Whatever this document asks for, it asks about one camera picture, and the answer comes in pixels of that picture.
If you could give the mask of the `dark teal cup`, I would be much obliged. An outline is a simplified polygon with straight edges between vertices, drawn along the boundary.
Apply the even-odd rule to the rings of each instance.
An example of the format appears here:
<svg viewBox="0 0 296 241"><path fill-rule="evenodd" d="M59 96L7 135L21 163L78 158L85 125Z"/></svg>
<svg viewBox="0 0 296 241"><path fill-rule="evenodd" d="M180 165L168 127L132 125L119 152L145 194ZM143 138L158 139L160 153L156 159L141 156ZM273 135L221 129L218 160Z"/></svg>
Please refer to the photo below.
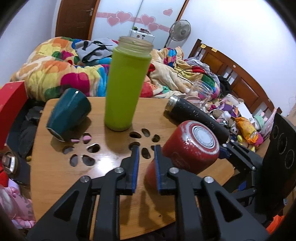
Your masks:
<svg viewBox="0 0 296 241"><path fill-rule="evenodd" d="M70 130L84 121L91 111L87 96L75 88L64 91L51 111L46 129L59 141L70 139Z"/></svg>

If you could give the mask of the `orange snack bag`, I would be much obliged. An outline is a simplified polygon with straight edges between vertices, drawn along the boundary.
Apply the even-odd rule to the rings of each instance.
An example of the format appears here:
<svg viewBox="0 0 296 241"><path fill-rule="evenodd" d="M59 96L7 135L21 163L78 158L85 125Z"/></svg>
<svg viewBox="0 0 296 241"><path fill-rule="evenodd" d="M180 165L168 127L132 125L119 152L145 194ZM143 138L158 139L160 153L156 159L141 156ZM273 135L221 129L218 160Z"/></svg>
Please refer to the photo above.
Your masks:
<svg viewBox="0 0 296 241"><path fill-rule="evenodd" d="M263 143L263 137L248 119L244 117L238 117L235 118L235 122L237 128L248 144L259 147Z"/></svg>

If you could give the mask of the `round wooden table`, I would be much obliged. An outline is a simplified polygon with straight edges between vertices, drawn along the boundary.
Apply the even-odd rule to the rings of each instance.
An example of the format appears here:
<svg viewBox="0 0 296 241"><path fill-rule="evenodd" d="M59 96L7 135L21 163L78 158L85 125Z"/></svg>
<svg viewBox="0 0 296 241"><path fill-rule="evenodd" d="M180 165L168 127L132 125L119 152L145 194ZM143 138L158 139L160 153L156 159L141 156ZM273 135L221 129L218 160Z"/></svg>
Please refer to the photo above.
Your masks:
<svg viewBox="0 0 296 241"><path fill-rule="evenodd" d="M94 153L79 142L68 154L63 153L66 143L58 141L46 128L48 118L57 100L46 102L37 133L31 160L30 186L36 219L48 209L82 176L97 178L118 167L129 157L129 145L135 142L131 132L142 133L147 129L149 137L138 139L141 148L150 149L153 138L160 145L176 129L176 125L164 115L166 99L140 98L132 127L124 132L114 132L104 125L105 99L91 97L91 112L77 135L89 133L91 144L98 144ZM140 157L137 188L133 195L120 198L120 237L132 238L162 228L175 220L175 202L172 196L160 196L144 184L147 167L154 158L150 151L147 158Z"/></svg>

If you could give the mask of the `black thermos bottle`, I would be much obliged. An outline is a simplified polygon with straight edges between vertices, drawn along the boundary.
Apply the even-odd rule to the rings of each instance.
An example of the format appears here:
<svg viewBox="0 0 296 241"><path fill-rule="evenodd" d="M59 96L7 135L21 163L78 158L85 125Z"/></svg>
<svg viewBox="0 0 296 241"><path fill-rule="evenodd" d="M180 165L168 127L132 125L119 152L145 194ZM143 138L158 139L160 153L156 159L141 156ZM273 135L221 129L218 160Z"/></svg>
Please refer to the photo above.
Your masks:
<svg viewBox="0 0 296 241"><path fill-rule="evenodd" d="M165 112L177 123L182 123L184 121L197 121L202 123L213 132L221 145L226 144L229 140L230 133L227 128L182 97L172 95L166 104Z"/></svg>

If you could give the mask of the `clear glass jar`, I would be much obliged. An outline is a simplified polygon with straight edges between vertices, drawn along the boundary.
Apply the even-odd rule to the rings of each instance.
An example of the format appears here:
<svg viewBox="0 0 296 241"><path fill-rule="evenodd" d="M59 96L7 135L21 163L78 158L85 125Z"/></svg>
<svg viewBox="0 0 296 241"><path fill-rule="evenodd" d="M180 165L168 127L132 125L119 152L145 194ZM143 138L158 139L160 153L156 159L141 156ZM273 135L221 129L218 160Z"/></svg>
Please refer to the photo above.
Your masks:
<svg viewBox="0 0 296 241"><path fill-rule="evenodd" d="M207 83L198 80L193 83L185 99L197 108L202 109L211 100L212 94L213 89Z"/></svg>

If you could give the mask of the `black bag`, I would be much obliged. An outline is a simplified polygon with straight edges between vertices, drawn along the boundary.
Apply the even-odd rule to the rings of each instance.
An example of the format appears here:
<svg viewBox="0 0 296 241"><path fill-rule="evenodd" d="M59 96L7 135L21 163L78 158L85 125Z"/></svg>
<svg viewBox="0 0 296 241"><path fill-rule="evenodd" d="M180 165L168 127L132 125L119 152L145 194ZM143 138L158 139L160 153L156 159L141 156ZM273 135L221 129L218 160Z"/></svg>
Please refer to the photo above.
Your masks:
<svg viewBox="0 0 296 241"><path fill-rule="evenodd" d="M218 79L220 81L220 93L222 96L226 96L231 93L231 85L227 81L227 79L223 76L218 75Z"/></svg>

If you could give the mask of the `wooden headboard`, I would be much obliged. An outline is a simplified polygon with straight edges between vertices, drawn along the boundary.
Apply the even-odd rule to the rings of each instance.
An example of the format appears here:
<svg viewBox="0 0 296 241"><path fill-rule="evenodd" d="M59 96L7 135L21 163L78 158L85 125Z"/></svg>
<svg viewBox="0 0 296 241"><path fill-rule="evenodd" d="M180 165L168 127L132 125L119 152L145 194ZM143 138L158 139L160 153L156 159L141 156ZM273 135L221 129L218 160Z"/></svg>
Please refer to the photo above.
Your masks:
<svg viewBox="0 0 296 241"><path fill-rule="evenodd" d="M192 48L189 57L197 57L201 62L209 65L210 70L227 79L230 84L231 94L244 100L251 113L262 109L263 111L277 110L267 96L261 85L239 64L222 52L210 47L198 39Z"/></svg>

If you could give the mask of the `standing electric fan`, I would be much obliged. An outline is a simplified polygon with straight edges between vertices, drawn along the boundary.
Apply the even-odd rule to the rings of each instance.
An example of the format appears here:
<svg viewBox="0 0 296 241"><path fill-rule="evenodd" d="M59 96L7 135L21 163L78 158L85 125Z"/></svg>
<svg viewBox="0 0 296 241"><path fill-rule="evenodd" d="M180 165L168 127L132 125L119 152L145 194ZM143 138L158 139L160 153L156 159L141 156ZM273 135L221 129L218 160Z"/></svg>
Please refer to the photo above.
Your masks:
<svg viewBox="0 0 296 241"><path fill-rule="evenodd" d="M172 24L165 47L182 47L191 33L191 24L187 20L178 20Z"/></svg>

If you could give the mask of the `green bottle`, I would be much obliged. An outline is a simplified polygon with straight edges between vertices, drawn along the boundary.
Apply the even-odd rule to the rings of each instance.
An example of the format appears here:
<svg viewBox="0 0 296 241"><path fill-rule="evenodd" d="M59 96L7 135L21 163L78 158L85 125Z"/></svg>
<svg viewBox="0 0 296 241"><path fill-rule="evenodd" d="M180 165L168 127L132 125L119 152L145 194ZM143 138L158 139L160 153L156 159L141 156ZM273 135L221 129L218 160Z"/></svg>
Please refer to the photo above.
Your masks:
<svg viewBox="0 0 296 241"><path fill-rule="evenodd" d="M105 125L113 131L124 131L132 125L150 62L152 43L121 36L113 49L105 98Z"/></svg>

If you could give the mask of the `red gift box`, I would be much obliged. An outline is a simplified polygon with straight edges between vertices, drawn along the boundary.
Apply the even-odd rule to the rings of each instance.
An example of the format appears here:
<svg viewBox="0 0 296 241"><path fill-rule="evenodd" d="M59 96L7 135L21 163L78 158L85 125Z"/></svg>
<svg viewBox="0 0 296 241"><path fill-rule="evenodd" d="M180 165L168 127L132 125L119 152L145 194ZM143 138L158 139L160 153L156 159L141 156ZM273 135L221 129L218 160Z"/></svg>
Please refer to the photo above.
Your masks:
<svg viewBox="0 0 296 241"><path fill-rule="evenodd" d="M16 81L6 83L1 88L0 98L0 146L2 150L15 118L19 114L23 105L27 102L28 95L25 88L25 82Z"/></svg>

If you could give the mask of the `white suitcase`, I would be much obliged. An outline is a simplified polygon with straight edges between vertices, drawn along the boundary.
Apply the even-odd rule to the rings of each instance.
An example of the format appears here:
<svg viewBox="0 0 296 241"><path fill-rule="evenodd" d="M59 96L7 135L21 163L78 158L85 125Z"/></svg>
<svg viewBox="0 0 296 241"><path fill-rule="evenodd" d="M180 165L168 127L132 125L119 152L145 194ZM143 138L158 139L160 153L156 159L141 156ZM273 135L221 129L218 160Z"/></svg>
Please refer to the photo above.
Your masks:
<svg viewBox="0 0 296 241"><path fill-rule="evenodd" d="M129 36L133 38L141 39L141 40L146 40L150 43L153 43L155 38L155 36L150 33L133 30L133 29L130 29Z"/></svg>

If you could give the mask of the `colourful patchwork blanket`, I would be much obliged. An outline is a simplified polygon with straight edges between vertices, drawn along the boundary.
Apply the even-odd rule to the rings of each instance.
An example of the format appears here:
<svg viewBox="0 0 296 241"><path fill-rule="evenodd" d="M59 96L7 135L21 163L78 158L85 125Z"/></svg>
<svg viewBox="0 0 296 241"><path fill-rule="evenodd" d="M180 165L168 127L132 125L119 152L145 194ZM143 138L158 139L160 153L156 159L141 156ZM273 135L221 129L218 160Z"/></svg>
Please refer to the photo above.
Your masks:
<svg viewBox="0 0 296 241"><path fill-rule="evenodd" d="M55 37L40 44L27 61L10 78L23 81L28 97L46 102L58 98L67 88L82 91L88 97L106 95L108 81L119 83L125 94L132 90L132 78L143 77L140 97L168 98L173 94L187 94L195 83L207 85L211 99L220 94L218 77L207 65L189 64L183 59L180 47L151 51L147 73L138 71L139 60L127 58L115 64L112 55L94 62L82 62L78 51L89 41Z"/></svg>

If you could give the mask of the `grey black garment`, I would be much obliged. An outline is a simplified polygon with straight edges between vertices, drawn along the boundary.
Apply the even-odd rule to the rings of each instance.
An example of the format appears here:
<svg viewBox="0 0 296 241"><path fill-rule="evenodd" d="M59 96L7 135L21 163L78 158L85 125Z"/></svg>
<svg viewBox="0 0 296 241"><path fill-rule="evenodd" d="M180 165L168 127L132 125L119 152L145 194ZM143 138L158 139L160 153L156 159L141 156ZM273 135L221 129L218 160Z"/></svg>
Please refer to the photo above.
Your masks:
<svg viewBox="0 0 296 241"><path fill-rule="evenodd" d="M79 40L73 43L79 59L83 63L93 62L112 56L113 49L118 46L118 41L109 38L95 40Z"/></svg>

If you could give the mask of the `white sliding wardrobe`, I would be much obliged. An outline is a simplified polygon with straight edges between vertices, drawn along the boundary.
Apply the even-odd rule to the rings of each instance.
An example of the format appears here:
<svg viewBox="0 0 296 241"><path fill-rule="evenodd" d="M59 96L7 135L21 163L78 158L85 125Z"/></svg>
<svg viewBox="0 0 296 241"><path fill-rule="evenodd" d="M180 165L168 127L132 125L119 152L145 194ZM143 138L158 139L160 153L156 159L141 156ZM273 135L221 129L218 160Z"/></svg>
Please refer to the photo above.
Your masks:
<svg viewBox="0 0 296 241"><path fill-rule="evenodd" d="M180 19L187 1L100 1L94 16L91 40L128 36L133 27L154 36L155 49L166 45L172 24Z"/></svg>

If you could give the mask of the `brown wooden door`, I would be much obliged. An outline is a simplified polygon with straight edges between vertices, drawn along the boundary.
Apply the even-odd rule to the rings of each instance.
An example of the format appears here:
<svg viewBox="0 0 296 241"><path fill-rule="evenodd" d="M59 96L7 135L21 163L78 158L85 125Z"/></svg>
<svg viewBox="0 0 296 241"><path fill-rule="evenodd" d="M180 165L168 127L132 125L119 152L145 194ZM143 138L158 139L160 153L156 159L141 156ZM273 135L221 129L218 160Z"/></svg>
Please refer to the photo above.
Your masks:
<svg viewBox="0 0 296 241"><path fill-rule="evenodd" d="M58 8L56 37L88 40L97 13L98 0L63 0Z"/></svg>

